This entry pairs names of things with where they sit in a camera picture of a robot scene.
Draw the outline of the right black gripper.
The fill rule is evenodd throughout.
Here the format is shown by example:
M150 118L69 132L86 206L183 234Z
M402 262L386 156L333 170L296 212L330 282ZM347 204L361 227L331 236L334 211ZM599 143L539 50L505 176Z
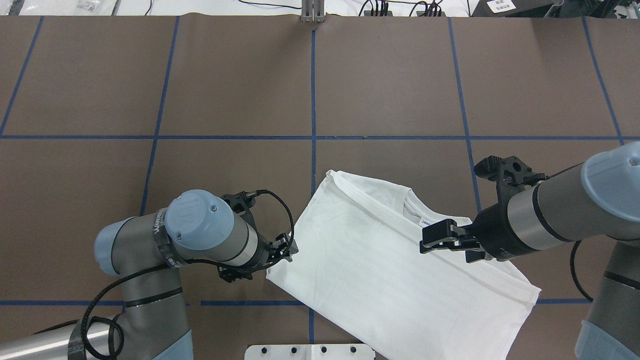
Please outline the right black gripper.
M465 251L468 264L491 259L507 261L515 258L514 240L503 207L496 203L478 213L469 225L460 227L454 219L447 218L423 228L419 253L425 255L441 249Z

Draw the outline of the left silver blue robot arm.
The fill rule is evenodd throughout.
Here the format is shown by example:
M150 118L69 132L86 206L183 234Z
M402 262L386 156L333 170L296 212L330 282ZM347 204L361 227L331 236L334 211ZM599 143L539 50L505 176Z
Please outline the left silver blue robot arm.
M297 253L294 230L269 241L251 213L267 189L215 196L183 192L149 215L108 225L94 259L115 281L80 319L1 345L3 360L192 360L180 269L207 264L227 283L251 280Z

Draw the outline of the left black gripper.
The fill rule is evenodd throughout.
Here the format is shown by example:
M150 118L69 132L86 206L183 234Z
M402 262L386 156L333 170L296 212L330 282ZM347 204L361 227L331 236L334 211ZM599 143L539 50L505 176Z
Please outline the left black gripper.
M271 257L275 262L291 263L299 252L290 234L281 233L270 244L239 215L234 215L233 221L228 237L216 246L216 261L221 264L217 266L218 276L227 283L253 280L253 274Z

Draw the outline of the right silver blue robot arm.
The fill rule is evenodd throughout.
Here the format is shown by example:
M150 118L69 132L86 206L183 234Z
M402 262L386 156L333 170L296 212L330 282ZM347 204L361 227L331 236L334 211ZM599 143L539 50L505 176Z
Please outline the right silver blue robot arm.
M496 184L497 203L473 222L447 218L422 230L419 251L464 251L468 264L508 261L594 236L615 248L574 347L579 360L639 358L639 143L601 152L552 176L518 157L489 156L476 176Z

